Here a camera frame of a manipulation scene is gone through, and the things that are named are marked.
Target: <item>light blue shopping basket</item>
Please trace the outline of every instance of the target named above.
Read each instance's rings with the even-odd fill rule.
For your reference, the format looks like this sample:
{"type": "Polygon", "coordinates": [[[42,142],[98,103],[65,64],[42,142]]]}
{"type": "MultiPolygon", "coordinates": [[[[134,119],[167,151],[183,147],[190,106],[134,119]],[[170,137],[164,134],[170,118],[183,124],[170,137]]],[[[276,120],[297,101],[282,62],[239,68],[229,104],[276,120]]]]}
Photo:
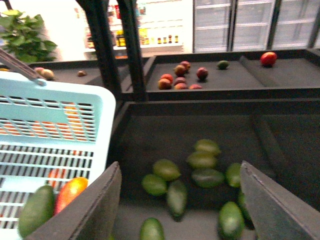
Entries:
{"type": "Polygon", "coordinates": [[[0,72],[0,239],[20,240],[19,214],[37,188],[91,184],[105,170],[116,101],[103,87],[45,81],[0,57],[18,72],[0,72]]]}

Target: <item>glass refrigerator door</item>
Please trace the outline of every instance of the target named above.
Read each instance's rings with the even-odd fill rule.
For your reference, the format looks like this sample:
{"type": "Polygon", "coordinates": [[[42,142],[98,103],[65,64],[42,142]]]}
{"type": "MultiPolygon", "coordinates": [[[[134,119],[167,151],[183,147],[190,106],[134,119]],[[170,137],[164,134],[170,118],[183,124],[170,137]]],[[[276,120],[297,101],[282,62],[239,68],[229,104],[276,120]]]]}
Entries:
{"type": "Polygon", "coordinates": [[[282,0],[273,49],[306,48],[320,0],[282,0]]]}
{"type": "Polygon", "coordinates": [[[230,0],[195,0],[195,53],[227,50],[230,6],[230,0]]]}
{"type": "Polygon", "coordinates": [[[265,50],[274,0],[239,0],[233,50],[265,50]]]}

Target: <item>bottle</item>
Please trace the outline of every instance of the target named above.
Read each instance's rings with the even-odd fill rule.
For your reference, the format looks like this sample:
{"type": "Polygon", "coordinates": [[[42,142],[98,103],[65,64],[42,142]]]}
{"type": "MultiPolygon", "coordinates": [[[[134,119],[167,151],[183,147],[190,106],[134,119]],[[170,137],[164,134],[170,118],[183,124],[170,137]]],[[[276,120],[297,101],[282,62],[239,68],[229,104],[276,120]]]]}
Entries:
{"type": "Polygon", "coordinates": [[[88,44],[88,48],[89,49],[94,49],[95,48],[95,44],[94,44],[94,41],[92,39],[91,33],[87,34],[87,44],[88,44]]]}
{"type": "Polygon", "coordinates": [[[125,47],[126,46],[126,39],[124,36],[124,31],[123,30],[119,30],[116,32],[116,45],[118,47],[125,47]]]}

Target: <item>black display bin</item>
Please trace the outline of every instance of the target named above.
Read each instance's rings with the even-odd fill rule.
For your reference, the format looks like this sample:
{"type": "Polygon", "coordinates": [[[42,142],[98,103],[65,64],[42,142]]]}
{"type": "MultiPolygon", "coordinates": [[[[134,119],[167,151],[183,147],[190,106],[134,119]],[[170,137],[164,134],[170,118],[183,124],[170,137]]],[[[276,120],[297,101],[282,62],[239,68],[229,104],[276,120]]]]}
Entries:
{"type": "MultiPolygon", "coordinates": [[[[320,93],[320,54],[314,50],[274,51],[278,60],[273,67],[263,67],[260,57],[266,51],[197,53],[158,55],[144,66],[146,94],[150,101],[217,100],[217,99],[272,99],[317,97],[320,93]],[[217,63],[227,60],[227,70],[219,70],[217,63]],[[182,61],[191,63],[185,74],[187,85],[199,84],[203,89],[159,90],[158,80],[171,74],[182,61]],[[205,81],[199,81],[198,68],[208,69],[205,81]]],[[[133,88],[124,94],[132,101],[133,88]]]]}
{"type": "MultiPolygon", "coordinates": [[[[219,239],[218,210],[237,201],[238,189],[226,183],[213,189],[195,186],[186,159],[199,139],[218,142],[217,170],[247,161],[319,211],[319,121],[318,98],[127,102],[114,121],[107,161],[118,161],[122,171],[115,236],[137,240],[142,222],[155,217],[166,239],[219,239]],[[152,197],[141,186],[162,158],[179,166],[188,188],[187,210],[178,223],[165,198],[152,197]]],[[[241,239],[255,237],[247,229],[241,239]]]]}

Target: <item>green leaves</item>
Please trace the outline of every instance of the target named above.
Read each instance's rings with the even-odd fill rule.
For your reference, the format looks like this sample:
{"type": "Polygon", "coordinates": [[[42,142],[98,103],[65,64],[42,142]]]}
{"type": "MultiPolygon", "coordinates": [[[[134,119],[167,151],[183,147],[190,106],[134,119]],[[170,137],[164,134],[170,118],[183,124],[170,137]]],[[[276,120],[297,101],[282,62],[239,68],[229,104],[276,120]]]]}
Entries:
{"type": "Polygon", "coordinates": [[[36,56],[31,56],[27,53],[20,54],[17,58],[20,61],[25,62],[25,63],[34,63],[34,62],[37,62],[37,60],[38,60],[38,58],[36,56]]]}
{"type": "Polygon", "coordinates": [[[23,16],[24,12],[8,10],[0,17],[0,26],[4,32],[0,32],[0,38],[5,42],[3,49],[15,55],[25,63],[53,61],[51,53],[57,45],[49,40],[40,38],[44,20],[40,14],[30,17],[23,16]]]}
{"type": "Polygon", "coordinates": [[[15,16],[0,17],[0,25],[3,26],[5,29],[7,29],[11,25],[13,25],[14,20],[15,20],[15,16]]]}
{"type": "Polygon", "coordinates": [[[15,45],[15,46],[20,46],[24,42],[25,42],[25,37],[24,36],[18,36],[11,42],[11,44],[15,45]]]}
{"type": "Polygon", "coordinates": [[[47,49],[50,52],[52,52],[57,48],[57,44],[55,44],[53,41],[45,40],[43,41],[43,44],[45,49],[47,49]]]}
{"type": "Polygon", "coordinates": [[[4,11],[2,14],[7,15],[7,16],[21,17],[24,14],[24,12],[21,12],[19,10],[10,9],[10,10],[4,11]]]}

